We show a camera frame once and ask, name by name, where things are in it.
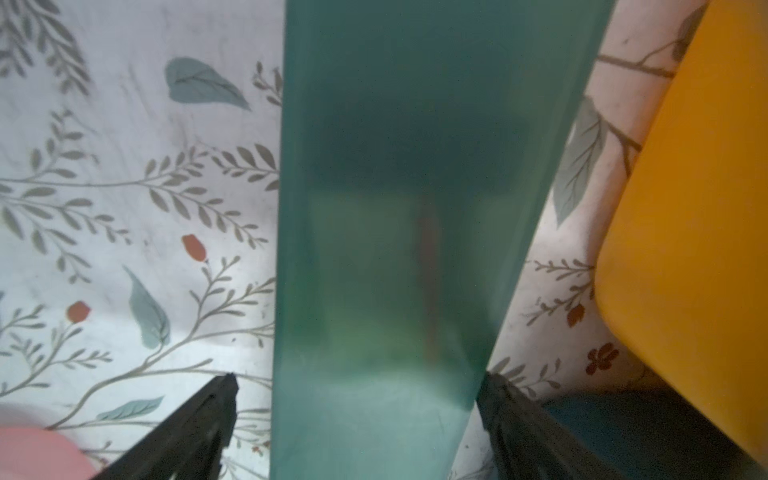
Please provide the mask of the pink pencil case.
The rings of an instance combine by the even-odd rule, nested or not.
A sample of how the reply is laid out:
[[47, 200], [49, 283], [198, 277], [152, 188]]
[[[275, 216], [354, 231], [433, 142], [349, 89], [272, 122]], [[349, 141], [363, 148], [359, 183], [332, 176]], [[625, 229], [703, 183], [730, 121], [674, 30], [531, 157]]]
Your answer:
[[31, 427], [1, 428], [2, 479], [91, 479], [96, 468], [58, 433]]

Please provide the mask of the green pencil case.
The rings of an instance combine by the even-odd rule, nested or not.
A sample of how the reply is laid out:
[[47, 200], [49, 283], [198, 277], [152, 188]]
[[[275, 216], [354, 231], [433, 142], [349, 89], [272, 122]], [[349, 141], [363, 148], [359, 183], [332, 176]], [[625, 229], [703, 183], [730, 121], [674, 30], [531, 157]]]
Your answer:
[[269, 475], [445, 479], [610, 1], [290, 1]]

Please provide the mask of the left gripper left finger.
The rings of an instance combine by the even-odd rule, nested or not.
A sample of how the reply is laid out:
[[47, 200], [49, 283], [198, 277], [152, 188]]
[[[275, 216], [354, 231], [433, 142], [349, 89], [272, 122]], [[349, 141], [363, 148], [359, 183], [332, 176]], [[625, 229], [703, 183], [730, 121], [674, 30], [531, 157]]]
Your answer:
[[234, 374], [214, 377], [94, 478], [217, 479], [237, 419], [238, 390]]

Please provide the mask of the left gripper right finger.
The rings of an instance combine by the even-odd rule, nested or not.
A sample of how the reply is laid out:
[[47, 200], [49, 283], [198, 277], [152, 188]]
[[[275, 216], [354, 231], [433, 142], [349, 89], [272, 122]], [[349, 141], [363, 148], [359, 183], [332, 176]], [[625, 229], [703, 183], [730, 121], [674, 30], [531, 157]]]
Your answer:
[[541, 405], [487, 372], [476, 404], [500, 479], [624, 479], [618, 405], [575, 395]]

